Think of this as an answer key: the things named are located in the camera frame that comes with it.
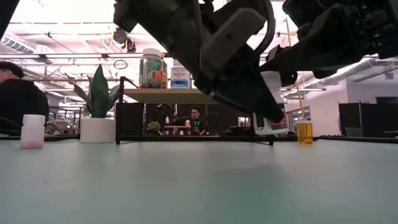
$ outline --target black shirt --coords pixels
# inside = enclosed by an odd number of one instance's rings
[[[49,116],[49,102],[46,95],[33,82],[10,79],[0,84],[0,117],[20,125],[25,114]],[[2,129],[16,130],[17,127],[0,120]]]

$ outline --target white pot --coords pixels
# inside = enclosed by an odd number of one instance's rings
[[[80,142],[82,143],[107,143],[114,142],[116,122],[104,118],[82,118]]]

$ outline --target person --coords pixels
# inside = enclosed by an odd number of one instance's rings
[[[0,133],[21,131],[25,114],[49,116],[46,95],[33,82],[23,80],[24,71],[11,62],[0,62]]]
[[[200,108],[199,106],[194,106],[194,107],[192,107],[192,109],[191,109],[191,126],[193,126],[193,122],[194,122],[195,120],[197,120],[197,118],[198,118],[199,120],[201,120],[200,115],[201,115],[201,108]],[[197,126],[197,127],[194,127],[194,126],[193,126],[192,132],[193,132],[194,134],[200,134],[204,129],[205,129],[205,128],[204,128],[204,125],[203,125],[203,123],[201,122],[199,126]]]

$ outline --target white bottle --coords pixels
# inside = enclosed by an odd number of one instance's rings
[[[44,145],[45,116],[25,114],[21,132],[21,149],[41,149]]]
[[[273,122],[269,119],[257,116],[253,113],[254,131],[257,135],[271,135],[271,134],[284,134],[289,131],[287,127],[287,118],[285,113],[285,103],[282,97],[279,96],[279,91],[282,86],[280,82],[280,74],[278,72],[262,72],[261,73],[265,83],[270,89],[272,96],[276,103],[280,106],[284,114],[284,118],[281,122]]]
[[[178,60],[174,60],[171,77],[171,88],[190,88],[191,74]]]

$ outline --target chair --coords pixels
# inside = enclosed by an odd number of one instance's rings
[[[346,128],[347,136],[352,138],[363,138],[361,128]]]

